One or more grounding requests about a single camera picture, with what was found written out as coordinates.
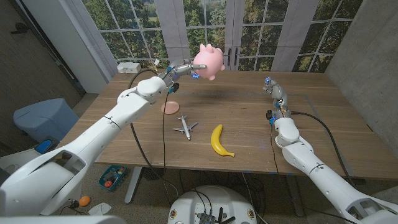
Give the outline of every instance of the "toy pig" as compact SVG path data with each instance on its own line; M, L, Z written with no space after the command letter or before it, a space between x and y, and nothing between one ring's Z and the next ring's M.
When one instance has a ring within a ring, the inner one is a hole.
M207 65L206 69L195 70L203 78L208 78L210 81L216 78L216 73L219 70L224 70L223 52L219 48L214 48L211 44L206 47L200 44L200 52L193 59L195 65Z

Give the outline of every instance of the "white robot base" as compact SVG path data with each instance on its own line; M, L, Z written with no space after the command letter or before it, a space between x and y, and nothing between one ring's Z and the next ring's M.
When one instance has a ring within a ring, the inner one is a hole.
M219 185L204 185L183 194L169 212L168 224L176 223L257 223L253 206L237 192Z

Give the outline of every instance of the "banana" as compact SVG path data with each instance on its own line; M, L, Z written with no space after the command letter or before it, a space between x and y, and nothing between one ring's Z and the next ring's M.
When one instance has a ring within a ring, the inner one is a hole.
M213 134L211 134L211 146L213 146L214 151L216 151L218 154L220 154L222 156L232 156L232 157L234 157L235 156L234 153L228 152L220 144L220 135L221 135L221 131L222 130L223 130L223 125L222 124L220 124L219 126L217 126L214 129Z

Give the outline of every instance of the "round pink disk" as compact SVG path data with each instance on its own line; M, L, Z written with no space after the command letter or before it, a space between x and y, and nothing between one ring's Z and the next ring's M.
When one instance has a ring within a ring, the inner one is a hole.
M166 102L166 109L164 108L164 104L160 108L160 110L165 114L174 114L180 109L180 105L174 101Z

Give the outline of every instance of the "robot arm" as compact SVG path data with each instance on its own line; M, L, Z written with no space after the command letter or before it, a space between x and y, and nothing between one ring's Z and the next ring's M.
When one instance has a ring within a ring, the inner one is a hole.
M50 215L56 211L77 194L95 159L126 125L140 118L182 75L204 68L206 65L183 61L171 65L158 77L123 91L117 105L74 141L31 160L2 184L0 216ZM71 155L64 166L53 162L55 156L64 152Z
M264 89L274 101L275 111L269 111L267 118L275 124L275 142L286 161L309 176L342 217L363 224L398 223L398 205L357 191L314 155L312 146L300 136L290 118L286 91L271 78L266 79Z

